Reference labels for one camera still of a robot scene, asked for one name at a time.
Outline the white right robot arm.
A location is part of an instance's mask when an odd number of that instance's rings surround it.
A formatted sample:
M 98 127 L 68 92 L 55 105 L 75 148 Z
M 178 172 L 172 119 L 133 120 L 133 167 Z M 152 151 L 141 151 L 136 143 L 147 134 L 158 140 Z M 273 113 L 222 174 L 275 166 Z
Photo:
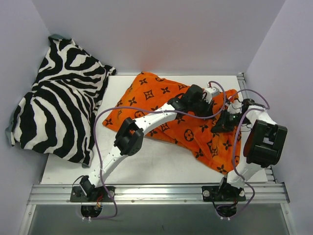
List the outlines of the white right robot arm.
M 246 98 L 240 107 L 222 111 L 211 128 L 212 133 L 240 132 L 242 124 L 252 129 L 244 144 L 243 156 L 232 171 L 220 182 L 215 193 L 222 200 L 243 197 L 244 185 L 254 174 L 270 165 L 276 165 L 281 157 L 288 129 L 277 124 L 267 113 L 268 107 Z

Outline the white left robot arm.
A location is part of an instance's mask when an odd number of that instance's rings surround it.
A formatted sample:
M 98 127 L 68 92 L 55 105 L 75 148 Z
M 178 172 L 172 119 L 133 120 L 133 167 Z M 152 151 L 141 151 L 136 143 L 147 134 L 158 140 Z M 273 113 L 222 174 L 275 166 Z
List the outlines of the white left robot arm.
M 155 128 L 173 121 L 178 115 L 193 112 L 196 118 L 213 117 L 213 97 L 219 94 L 216 87 L 202 89 L 192 85 L 186 93 L 171 98 L 159 109 L 132 119 L 126 118 L 118 129 L 111 150 L 105 157 L 99 157 L 99 168 L 81 178 L 81 195 L 87 201 L 99 197 L 100 188 L 114 169 L 128 156 L 136 154 L 142 147 L 146 134 Z

